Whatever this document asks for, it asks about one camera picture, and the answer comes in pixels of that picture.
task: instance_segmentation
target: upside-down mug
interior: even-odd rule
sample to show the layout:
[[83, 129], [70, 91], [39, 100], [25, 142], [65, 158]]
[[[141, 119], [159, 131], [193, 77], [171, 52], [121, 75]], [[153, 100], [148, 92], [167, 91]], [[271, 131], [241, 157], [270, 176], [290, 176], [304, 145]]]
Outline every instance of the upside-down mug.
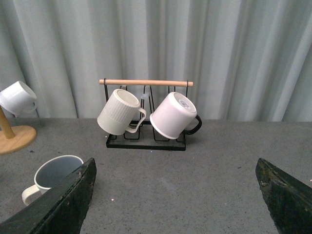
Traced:
[[[198, 120], [198, 124], [191, 130], [185, 130], [195, 118]], [[157, 109], [151, 113], [150, 121], [156, 131], [168, 139], [177, 139], [182, 132], [192, 135], [202, 125], [194, 104], [177, 92], [167, 95]]]
[[[115, 89], [97, 118], [97, 123], [106, 132], [122, 135], [125, 131], [135, 133], [141, 122], [146, 118], [146, 111], [140, 107], [140, 102], [132, 93], [124, 89]], [[143, 113], [136, 128], [129, 124], [137, 112]]]

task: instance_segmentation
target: black mug handle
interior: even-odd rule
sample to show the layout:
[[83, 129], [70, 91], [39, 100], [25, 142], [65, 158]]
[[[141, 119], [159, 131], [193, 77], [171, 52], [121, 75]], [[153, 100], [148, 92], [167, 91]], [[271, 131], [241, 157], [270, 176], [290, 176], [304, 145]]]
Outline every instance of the black mug handle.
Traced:
[[185, 135], [192, 135], [200, 129], [202, 125], [201, 118], [199, 117], [199, 115], [197, 115], [195, 118], [198, 120], [198, 124], [191, 130], [184, 130], [183, 133]]

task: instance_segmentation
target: mug rack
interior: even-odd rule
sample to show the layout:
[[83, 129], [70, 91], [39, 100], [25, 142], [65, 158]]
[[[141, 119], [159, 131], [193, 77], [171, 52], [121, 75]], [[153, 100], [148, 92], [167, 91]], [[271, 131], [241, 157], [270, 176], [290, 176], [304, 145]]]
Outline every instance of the mug rack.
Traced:
[[[152, 86], [167, 86], [168, 93], [170, 93], [170, 87], [185, 87], [185, 96], [187, 97], [188, 88], [193, 86], [191, 81], [168, 81], [168, 80], [123, 80], [123, 79], [101, 79], [100, 84], [104, 85], [105, 98], [108, 101], [108, 85], [119, 85], [120, 88], [128, 90], [128, 85], [140, 85], [143, 86], [143, 94], [141, 95], [141, 108], [144, 109], [146, 102], [148, 102], [148, 108], [150, 113], [155, 111], [154, 97]], [[149, 87], [149, 93], [146, 93], [146, 88]], [[137, 120], [133, 120], [130, 126], [136, 126]], [[122, 149], [145, 149], [145, 150], [170, 150], [170, 151], [185, 151], [186, 139], [185, 134], [181, 133], [178, 139], [172, 140], [160, 135], [152, 126], [149, 120], [144, 120], [135, 134], [124, 133], [121, 136], [115, 136], [110, 134], [106, 141], [107, 148], [122, 148]]]

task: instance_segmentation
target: wooden round base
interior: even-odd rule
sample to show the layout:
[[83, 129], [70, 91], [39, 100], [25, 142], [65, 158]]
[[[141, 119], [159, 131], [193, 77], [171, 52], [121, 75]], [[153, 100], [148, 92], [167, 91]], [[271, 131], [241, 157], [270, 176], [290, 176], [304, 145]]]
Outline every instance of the wooden round base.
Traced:
[[12, 127], [15, 137], [7, 139], [0, 131], [0, 155], [9, 154], [29, 145], [37, 136], [37, 132], [30, 126]]

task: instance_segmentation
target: white mug lying on side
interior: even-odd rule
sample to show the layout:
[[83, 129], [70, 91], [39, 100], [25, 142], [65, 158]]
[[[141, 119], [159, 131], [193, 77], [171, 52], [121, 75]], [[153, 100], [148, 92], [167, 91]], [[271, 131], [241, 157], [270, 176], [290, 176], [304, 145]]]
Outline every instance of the white mug lying on side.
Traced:
[[31, 195], [39, 191], [44, 194], [82, 164], [82, 159], [74, 155], [59, 156], [44, 163], [35, 174], [35, 184], [25, 189], [21, 195], [24, 204], [28, 206]]

